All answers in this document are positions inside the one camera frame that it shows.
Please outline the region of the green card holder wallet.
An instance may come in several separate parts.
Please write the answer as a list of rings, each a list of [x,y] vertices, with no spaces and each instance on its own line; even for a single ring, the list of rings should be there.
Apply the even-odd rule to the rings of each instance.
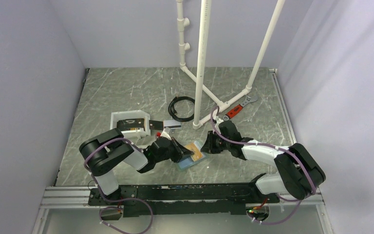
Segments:
[[[207,158],[207,154],[201,152],[202,144],[199,141],[194,141],[184,147],[192,151],[193,154],[182,158],[181,161],[177,163],[177,168],[180,171],[190,168]]]

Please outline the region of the gold VIP card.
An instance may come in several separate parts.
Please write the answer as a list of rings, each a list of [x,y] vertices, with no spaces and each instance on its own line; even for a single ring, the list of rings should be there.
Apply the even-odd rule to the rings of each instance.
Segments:
[[[193,154],[190,156],[193,162],[197,162],[205,158],[205,155],[200,152],[201,146],[197,142],[187,144],[185,147],[193,152]]]

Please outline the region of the silver grey card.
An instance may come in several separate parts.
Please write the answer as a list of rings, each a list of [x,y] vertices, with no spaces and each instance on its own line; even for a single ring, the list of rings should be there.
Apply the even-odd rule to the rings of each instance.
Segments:
[[[180,129],[181,128],[181,123],[176,120],[164,120],[163,121],[163,127],[164,128],[170,128],[170,129]]]

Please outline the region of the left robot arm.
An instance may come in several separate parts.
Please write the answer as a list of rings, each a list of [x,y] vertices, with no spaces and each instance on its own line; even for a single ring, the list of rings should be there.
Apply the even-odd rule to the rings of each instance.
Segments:
[[[181,145],[164,130],[147,148],[136,146],[118,129],[99,134],[79,146],[84,167],[101,189],[101,198],[109,205],[117,203],[121,192],[113,168],[124,162],[137,172],[145,173],[165,160],[179,163],[194,152]]]

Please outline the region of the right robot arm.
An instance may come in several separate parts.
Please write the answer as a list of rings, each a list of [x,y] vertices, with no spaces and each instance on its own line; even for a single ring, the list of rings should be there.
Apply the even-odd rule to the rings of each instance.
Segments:
[[[219,154],[229,151],[242,160],[259,161],[276,168],[274,174],[255,177],[249,188],[249,197],[261,202],[270,194],[288,193],[303,200],[316,193],[326,180],[325,172],[300,143],[291,146],[275,146],[243,137],[232,121],[224,121],[207,134],[201,152]]]

